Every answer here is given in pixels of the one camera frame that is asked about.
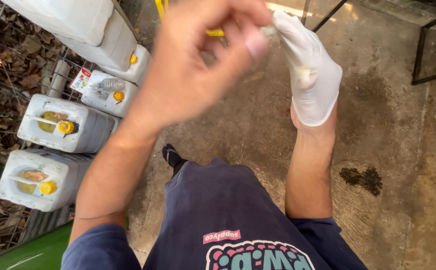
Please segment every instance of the plastic container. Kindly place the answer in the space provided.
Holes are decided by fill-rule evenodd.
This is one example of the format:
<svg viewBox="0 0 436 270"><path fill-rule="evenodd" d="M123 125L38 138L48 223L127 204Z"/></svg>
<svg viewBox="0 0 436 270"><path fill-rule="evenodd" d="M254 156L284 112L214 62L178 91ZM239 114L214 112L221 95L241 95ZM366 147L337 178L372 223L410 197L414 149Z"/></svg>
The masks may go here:
<svg viewBox="0 0 436 270"><path fill-rule="evenodd" d="M93 155L53 149L14 150L0 180L0 199L44 212L76 202Z"/></svg>
<svg viewBox="0 0 436 270"><path fill-rule="evenodd" d="M111 69L124 72L129 68L129 59L136 49L137 41L126 25L123 17L114 12L104 30L104 40L100 46L90 46L76 40L56 35L61 42L82 58Z"/></svg>
<svg viewBox="0 0 436 270"><path fill-rule="evenodd" d="M116 130L119 119L64 99L35 94L17 136L69 153L96 153Z"/></svg>
<svg viewBox="0 0 436 270"><path fill-rule="evenodd" d="M81 101L95 109L118 117L124 117L138 92L138 87L124 81L125 88L119 91L103 92L96 88L96 84L104 79L116 78L99 70L94 70L89 78L88 86L83 88Z"/></svg>
<svg viewBox="0 0 436 270"><path fill-rule="evenodd" d="M3 0L33 23L67 39L99 46L114 10L110 0Z"/></svg>
<svg viewBox="0 0 436 270"><path fill-rule="evenodd" d="M137 44L135 50L133 51L133 56L130 58L130 65L128 70L122 72L113 68L99 65L106 73L109 73L118 78L124 79L126 81L136 83L138 86L142 86L144 78L146 77L146 72L148 70L148 65L151 60L151 55L146 48Z"/></svg>

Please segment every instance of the gloved hand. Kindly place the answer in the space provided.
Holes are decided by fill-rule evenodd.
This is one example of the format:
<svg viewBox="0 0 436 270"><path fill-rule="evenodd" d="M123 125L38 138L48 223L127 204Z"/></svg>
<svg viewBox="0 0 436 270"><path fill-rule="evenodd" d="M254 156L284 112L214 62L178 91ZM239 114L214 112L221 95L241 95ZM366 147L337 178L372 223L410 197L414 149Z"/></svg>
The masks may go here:
<svg viewBox="0 0 436 270"><path fill-rule="evenodd" d="M288 60L293 107L298 118L306 126L320 126L329 118L338 98L341 67L298 17L275 11L273 24Z"/></svg>

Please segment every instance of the yellow bottle cap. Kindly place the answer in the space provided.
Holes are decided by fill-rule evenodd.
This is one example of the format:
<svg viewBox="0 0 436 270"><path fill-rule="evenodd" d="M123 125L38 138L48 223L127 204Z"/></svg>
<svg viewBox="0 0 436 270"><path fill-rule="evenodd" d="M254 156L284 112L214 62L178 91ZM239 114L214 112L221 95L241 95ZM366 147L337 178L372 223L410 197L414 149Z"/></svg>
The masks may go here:
<svg viewBox="0 0 436 270"><path fill-rule="evenodd" d="M117 101L122 101L125 99L125 94L123 92L117 91L113 94L113 98Z"/></svg>
<svg viewBox="0 0 436 270"><path fill-rule="evenodd" d="M58 130L63 132L64 134L70 134L74 131L74 124L70 121L62 121L58 125Z"/></svg>
<svg viewBox="0 0 436 270"><path fill-rule="evenodd" d="M129 59L130 64L136 64L137 63L137 57L134 54L131 54L131 58Z"/></svg>
<svg viewBox="0 0 436 270"><path fill-rule="evenodd" d="M53 181L44 182L39 186L39 191L45 195L53 193L56 189L56 183Z"/></svg>

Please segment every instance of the concrete floor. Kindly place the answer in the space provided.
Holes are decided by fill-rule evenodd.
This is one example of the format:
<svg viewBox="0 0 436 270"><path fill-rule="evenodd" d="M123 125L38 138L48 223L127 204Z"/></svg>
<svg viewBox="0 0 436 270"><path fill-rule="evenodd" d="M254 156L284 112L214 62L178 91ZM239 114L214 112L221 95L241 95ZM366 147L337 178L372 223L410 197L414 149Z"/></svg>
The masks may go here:
<svg viewBox="0 0 436 270"><path fill-rule="evenodd" d="M336 1L311 2L308 28ZM144 1L137 26L150 49L158 22L154 1ZM436 269L436 81L410 85L419 26L351 2L317 34L343 68L332 165L342 236L370 269ZM423 66L422 76L436 73L434 30ZM221 157L249 166L284 208L296 137L289 104L286 59L275 40L268 58L208 112L163 131L129 208L129 244L142 263L159 233L172 175L164 143L200 164Z"/></svg>

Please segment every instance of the clear plastic bottle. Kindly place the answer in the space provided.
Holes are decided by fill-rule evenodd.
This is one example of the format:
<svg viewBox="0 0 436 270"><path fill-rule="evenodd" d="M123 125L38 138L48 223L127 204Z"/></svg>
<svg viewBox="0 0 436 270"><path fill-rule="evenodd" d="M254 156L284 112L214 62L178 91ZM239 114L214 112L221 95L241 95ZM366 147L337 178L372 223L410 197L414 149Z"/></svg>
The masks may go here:
<svg viewBox="0 0 436 270"><path fill-rule="evenodd" d="M99 83L99 88L103 92L114 93L125 88L125 81L120 78L107 78Z"/></svg>

